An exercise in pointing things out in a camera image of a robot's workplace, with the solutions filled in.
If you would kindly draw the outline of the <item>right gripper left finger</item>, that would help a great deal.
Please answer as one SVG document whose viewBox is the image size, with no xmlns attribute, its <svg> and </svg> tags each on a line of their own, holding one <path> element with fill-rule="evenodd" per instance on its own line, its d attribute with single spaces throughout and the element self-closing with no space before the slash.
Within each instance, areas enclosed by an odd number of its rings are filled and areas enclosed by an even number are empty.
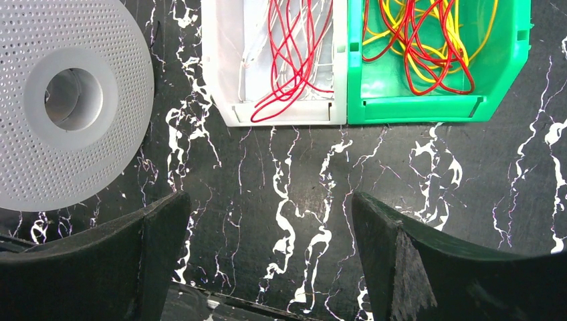
<svg viewBox="0 0 567 321">
<path fill-rule="evenodd" d="M 1 236 L 2 320 L 159 320 L 191 214 L 177 191 L 34 244 Z"/>
</svg>

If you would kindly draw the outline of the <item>green plastic bin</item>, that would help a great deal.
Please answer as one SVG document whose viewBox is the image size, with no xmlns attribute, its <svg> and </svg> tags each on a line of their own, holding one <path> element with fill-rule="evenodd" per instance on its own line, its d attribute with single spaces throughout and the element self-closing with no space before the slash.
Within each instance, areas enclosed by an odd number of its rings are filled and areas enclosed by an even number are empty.
<svg viewBox="0 0 567 321">
<path fill-rule="evenodd" d="M 530 1 L 349 1 L 349 124 L 485 122 L 528 60 Z"/>
</svg>

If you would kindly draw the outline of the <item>white perforated filament spool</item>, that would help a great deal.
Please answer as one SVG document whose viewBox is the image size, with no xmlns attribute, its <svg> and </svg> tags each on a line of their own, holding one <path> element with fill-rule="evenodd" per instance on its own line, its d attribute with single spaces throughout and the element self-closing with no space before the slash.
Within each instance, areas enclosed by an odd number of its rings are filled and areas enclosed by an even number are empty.
<svg viewBox="0 0 567 321">
<path fill-rule="evenodd" d="M 119 1 L 1 2 L 1 207 L 82 202 L 127 167 L 148 129 L 148 46 Z"/>
</svg>

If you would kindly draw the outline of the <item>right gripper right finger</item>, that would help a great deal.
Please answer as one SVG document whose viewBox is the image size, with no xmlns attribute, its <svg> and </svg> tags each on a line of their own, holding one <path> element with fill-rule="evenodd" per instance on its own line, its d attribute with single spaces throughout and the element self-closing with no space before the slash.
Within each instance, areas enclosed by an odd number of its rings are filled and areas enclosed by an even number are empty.
<svg viewBox="0 0 567 321">
<path fill-rule="evenodd" d="M 367 193 L 352 197 L 375 320 L 565 320 L 566 254 L 525 256 L 443 233 Z"/>
</svg>

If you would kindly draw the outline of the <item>white plastic bin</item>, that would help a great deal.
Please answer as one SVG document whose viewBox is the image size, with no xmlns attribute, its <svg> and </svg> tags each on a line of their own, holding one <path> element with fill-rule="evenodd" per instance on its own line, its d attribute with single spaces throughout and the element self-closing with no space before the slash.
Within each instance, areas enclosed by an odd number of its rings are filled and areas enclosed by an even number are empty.
<svg viewBox="0 0 567 321">
<path fill-rule="evenodd" d="M 202 1 L 203 77 L 229 127 L 347 122 L 345 1 Z"/>
</svg>

